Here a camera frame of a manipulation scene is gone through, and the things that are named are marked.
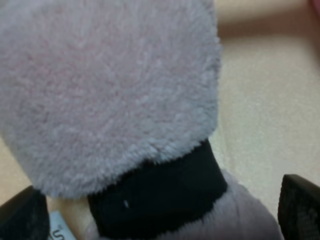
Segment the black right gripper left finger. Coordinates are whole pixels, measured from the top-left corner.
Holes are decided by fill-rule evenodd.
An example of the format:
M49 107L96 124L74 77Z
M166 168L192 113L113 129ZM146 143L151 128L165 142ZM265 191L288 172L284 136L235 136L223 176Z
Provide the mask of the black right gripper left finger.
M47 240L50 218L46 197L28 186L0 206L2 240Z

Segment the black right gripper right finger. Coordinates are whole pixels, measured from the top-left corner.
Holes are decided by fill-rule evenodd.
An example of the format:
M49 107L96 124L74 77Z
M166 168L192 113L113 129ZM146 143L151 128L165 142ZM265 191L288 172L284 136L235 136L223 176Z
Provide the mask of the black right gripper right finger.
M297 175L282 178L277 219L284 239L320 238L320 187Z

